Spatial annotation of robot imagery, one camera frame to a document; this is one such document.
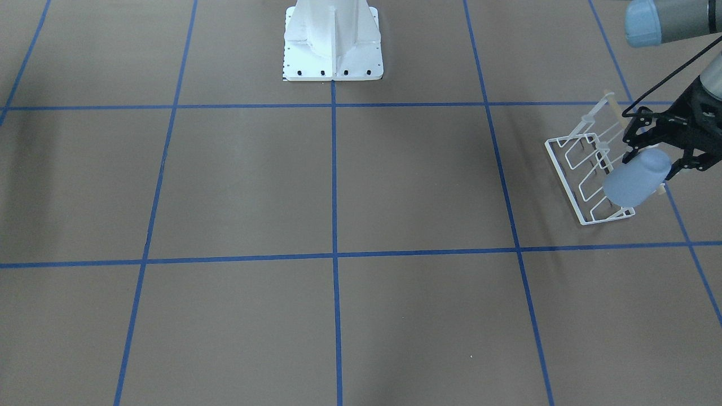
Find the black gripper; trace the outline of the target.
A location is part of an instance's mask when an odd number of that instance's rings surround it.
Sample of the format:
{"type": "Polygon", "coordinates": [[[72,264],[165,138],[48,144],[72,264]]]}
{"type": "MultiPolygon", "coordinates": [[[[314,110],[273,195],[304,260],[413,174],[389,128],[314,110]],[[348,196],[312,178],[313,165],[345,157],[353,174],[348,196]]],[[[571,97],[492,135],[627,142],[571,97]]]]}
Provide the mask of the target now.
{"type": "Polygon", "coordinates": [[[683,170],[706,171],[721,160],[721,102],[702,85],[689,85],[665,112],[642,107],[632,112],[622,141],[629,164],[643,149],[665,142],[683,150],[671,164],[665,181],[683,170]],[[701,150],[700,155],[694,149],[701,150]]]}

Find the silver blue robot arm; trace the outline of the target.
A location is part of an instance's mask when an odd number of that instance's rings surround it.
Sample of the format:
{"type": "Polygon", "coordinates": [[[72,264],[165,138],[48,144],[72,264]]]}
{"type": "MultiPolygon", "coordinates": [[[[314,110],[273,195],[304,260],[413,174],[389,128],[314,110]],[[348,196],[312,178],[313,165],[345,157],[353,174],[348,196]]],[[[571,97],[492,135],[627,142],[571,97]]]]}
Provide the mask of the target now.
{"type": "MultiPolygon", "coordinates": [[[[632,48],[660,46],[682,39],[720,34],[719,1],[633,1],[625,11],[625,38],[632,48]]],[[[666,180],[682,170],[706,171],[721,159],[720,57],[676,98],[671,107],[654,112],[639,100],[622,111],[629,118],[622,140],[629,164],[644,148],[660,143],[683,152],[666,180]]]]}

